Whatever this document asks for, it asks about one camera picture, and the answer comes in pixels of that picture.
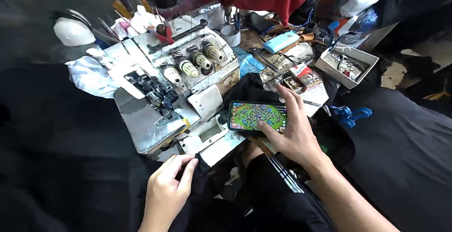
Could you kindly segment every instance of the person's left hand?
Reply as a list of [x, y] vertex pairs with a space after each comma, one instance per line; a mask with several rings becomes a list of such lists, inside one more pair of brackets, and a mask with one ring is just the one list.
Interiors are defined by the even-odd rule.
[[[175, 179], [187, 163], [180, 182]], [[152, 174], [147, 183], [146, 204], [139, 232], [167, 231], [190, 195], [193, 172], [198, 163], [193, 155], [173, 155]]]

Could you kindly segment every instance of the mobile game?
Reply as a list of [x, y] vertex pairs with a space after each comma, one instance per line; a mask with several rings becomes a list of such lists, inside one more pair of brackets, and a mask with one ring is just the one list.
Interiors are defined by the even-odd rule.
[[266, 122], [278, 132], [283, 132], [286, 128], [286, 107], [283, 104], [232, 102], [230, 110], [231, 129], [259, 131], [259, 121]]

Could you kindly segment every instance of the hand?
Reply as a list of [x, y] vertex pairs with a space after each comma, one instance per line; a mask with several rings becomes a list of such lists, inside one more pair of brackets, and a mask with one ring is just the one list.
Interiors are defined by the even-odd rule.
[[[198, 163], [193, 155], [173, 155], [147, 182], [146, 204], [139, 232], [160, 232], [170, 228], [190, 195], [193, 172]], [[180, 182], [175, 179], [187, 164]]]
[[259, 128], [276, 150], [287, 158], [302, 165], [305, 169], [319, 166], [328, 157], [322, 152], [316, 137], [312, 133], [302, 98], [280, 84], [276, 88], [286, 101], [286, 128], [280, 134], [264, 121], [258, 122]]

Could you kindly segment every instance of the black phone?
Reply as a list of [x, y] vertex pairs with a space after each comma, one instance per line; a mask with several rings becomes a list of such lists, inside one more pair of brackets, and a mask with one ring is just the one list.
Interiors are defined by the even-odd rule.
[[264, 19], [261, 15], [255, 13], [254, 11], [250, 12], [246, 16], [246, 21], [248, 25], [250, 25], [259, 34], [267, 33], [275, 26], [272, 21]]
[[264, 121], [283, 132], [287, 121], [284, 103], [263, 103], [233, 100], [229, 103], [228, 128], [232, 131], [260, 131], [258, 121]]

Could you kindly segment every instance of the blue power bank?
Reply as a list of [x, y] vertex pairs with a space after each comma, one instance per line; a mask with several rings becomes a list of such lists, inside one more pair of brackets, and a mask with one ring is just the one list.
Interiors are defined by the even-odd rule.
[[279, 50], [289, 46], [290, 44], [296, 42], [300, 36], [298, 34], [290, 31], [286, 33], [282, 33], [275, 38], [265, 42], [262, 44], [263, 48], [268, 50], [270, 53], [274, 54]]

